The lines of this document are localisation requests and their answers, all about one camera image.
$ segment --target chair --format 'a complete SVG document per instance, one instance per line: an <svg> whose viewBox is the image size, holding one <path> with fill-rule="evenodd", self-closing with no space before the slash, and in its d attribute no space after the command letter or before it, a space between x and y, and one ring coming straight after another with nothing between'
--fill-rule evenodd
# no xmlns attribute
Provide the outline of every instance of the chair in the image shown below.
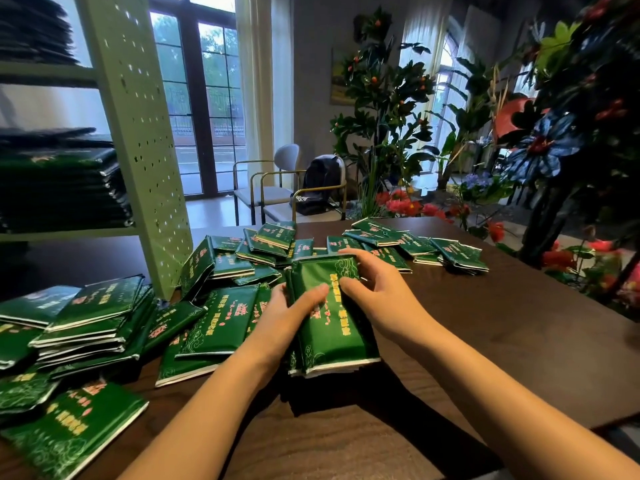
<svg viewBox="0 0 640 480"><path fill-rule="evenodd" d="M297 188L295 183L298 181L294 179L294 190L286 189L282 187L282 176L286 174L295 174L298 176L299 173L304 173L304 170L299 170L300 160L300 147L297 144L286 144L284 146L279 147L276 150L276 153L273 156L273 161L271 160L247 160L242 162L236 162L233 167L234 172L234 201L236 204L236 225L240 225L240 217L238 214L238 199L240 199L245 205L251 208L251 224L255 226L255 206L260 205L261 213L262 213L262 223L266 222L266 217L264 215L264 206L272 205L277 203L289 202L291 198L291 194ZM237 179L237 165L244 163L258 163L258 162L272 162L275 163L276 167L278 167L279 171L263 171L254 173L249 180L249 186L245 189L238 189L238 179ZM254 184L253 179L257 175L262 175L262 179L260 180L260 185ZM280 186L279 187L265 187L264 186L264 177L267 175L279 175L280 176ZM255 200L255 195L258 194L260 196L260 200Z"/></svg>
<svg viewBox="0 0 640 480"><path fill-rule="evenodd" d="M334 158L335 155L320 155L317 159ZM334 185L331 187L316 187L313 189L300 189L293 194L292 205L289 204L289 200L286 203L278 203L274 205L267 205L264 208L265 213L275 220L281 221L293 221L293 222L330 222L330 221L343 221L347 215L347 168L344 164L344 160L338 157L338 163L340 164L341 175L340 185ZM332 209L324 214L316 214L314 216L303 216L296 212L296 197L305 192L315 192L320 190L340 190L342 189L342 209Z"/></svg>

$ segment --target dark brown tabletop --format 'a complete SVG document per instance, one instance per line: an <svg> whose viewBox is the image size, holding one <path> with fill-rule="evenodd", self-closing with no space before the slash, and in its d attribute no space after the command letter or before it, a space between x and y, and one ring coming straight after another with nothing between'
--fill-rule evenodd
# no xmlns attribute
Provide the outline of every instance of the dark brown tabletop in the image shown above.
<svg viewBox="0 0 640 480"><path fill-rule="evenodd" d="M587 428L640 411L637 324L439 219L385 224L483 249L490 268L484 276L412 265L405 278L437 321L524 386ZM297 237L324 246L327 235L348 227L301 224ZM210 233L242 236L242 228ZM106 274L117 267L114 259ZM131 261L122 266L123 275L132 274ZM402 303L397 306L401 314ZM377 338L383 364L315 379L277 377L245 418L224 478L471 479L500 468L436 381L393 343ZM158 364L146 364L127 386L150 400L148 411L80 479L117 477L206 379L155 389ZM0 443L0 478L30 477L34 471Z"/></svg>

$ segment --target hand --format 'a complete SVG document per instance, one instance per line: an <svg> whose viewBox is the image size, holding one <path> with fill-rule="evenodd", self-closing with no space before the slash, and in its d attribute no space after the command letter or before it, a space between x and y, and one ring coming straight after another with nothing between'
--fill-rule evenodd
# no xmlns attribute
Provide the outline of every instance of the hand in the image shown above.
<svg viewBox="0 0 640 480"><path fill-rule="evenodd" d="M284 291L284 284L271 290L271 300L258 325L236 352L248 356L258 370L264 373L264 384L278 370L302 320L311 314L316 305L324 302L329 293L329 285L324 283L307 291L291 307L287 307Z"/></svg>
<svg viewBox="0 0 640 480"><path fill-rule="evenodd" d="M425 322L433 321L413 295L398 270L368 251L342 249L354 254L360 275L368 286L353 278L341 278L340 288L366 313L373 326L388 339L411 339Z"/></svg>

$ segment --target perforated metal panel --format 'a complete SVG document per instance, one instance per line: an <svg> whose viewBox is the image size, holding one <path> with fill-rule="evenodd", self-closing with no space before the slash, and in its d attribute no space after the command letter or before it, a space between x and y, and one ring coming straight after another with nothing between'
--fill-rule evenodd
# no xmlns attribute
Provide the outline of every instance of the perforated metal panel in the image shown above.
<svg viewBox="0 0 640 480"><path fill-rule="evenodd" d="M173 136L147 0L76 0L156 293L191 253Z"/></svg>

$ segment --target black backpack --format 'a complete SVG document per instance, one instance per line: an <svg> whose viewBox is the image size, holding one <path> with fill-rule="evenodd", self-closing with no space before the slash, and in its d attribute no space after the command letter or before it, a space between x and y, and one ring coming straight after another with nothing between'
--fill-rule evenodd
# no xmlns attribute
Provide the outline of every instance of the black backpack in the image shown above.
<svg viewBox="0 0 640 480"><path fill-rule="evenodd" d="M342 183L342 167L339 157L315 158L305 173L305 181L302 184L304 189L314 189L316 187L334 187ZM323 190L316 192L304 192L296 197L296 211L303 216L314 216L324 214L332 209L329 204L329 197L333 191ZM293 194L289 204L293 206Z"/></svg>

